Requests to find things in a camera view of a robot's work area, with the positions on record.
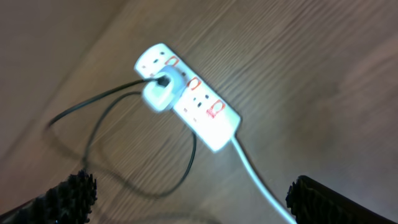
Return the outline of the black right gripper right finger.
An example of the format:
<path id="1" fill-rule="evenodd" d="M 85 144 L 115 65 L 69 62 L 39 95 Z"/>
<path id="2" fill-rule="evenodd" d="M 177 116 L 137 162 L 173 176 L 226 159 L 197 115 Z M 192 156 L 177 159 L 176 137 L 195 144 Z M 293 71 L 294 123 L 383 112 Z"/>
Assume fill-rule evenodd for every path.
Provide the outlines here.
<path id="1" fill-rule="evenodd" d="M 397 224 L 306 175 L 292 183 L 285 201 L 298 224 Z"/>

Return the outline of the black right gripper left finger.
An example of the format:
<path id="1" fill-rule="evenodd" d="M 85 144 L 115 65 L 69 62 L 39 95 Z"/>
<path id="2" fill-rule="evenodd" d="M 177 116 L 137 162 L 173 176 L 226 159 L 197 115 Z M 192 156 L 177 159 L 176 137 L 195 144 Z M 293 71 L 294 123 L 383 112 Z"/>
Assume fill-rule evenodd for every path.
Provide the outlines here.
<path id="1" fill-rule="evenodd" d="M 86 224 L 97 201 L 97 181 L 80 170 L 67 180 L 1 215 L 6 224 Z"/>

